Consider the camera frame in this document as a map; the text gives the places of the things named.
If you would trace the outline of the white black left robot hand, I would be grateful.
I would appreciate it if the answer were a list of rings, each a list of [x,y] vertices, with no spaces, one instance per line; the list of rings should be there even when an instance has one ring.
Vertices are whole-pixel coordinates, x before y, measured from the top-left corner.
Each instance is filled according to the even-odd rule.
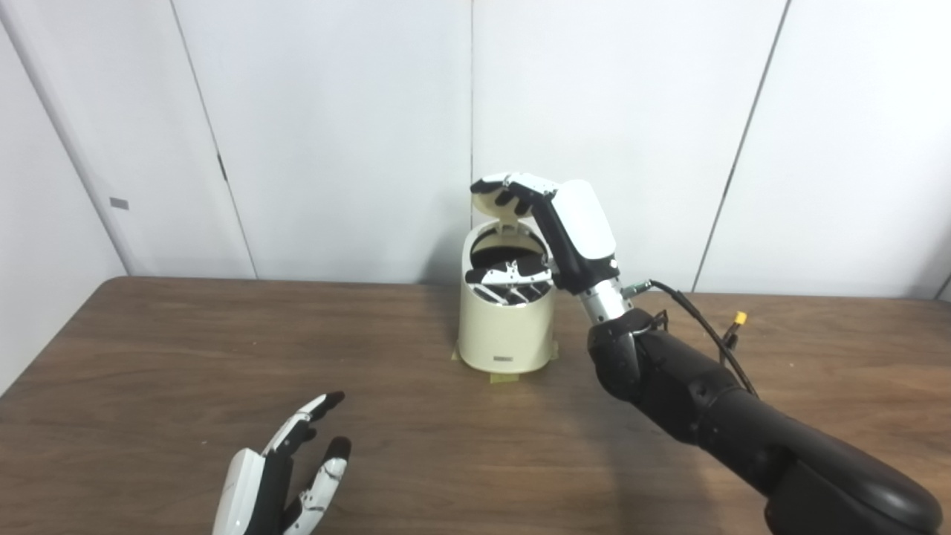
[[[241,448],[231,459],[213,525],[214,534],[313,534],[342,483],[352,441],[330,441],[308,487],[288,500],[294,454],[316,437],[313,424],[345,399],[322,394],[300,407],[263,450]]]

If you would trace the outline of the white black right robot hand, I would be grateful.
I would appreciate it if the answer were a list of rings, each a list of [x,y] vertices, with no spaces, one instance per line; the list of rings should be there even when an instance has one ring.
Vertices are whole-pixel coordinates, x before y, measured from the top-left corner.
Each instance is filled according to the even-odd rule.
[[[533,217],[549,251],[470,270],[466,283],[522,287],[551,282],[577,296],[619,276],[614,234],[589,182],[560,184],[510,172],[478,179],[471,193],[516,219]]]

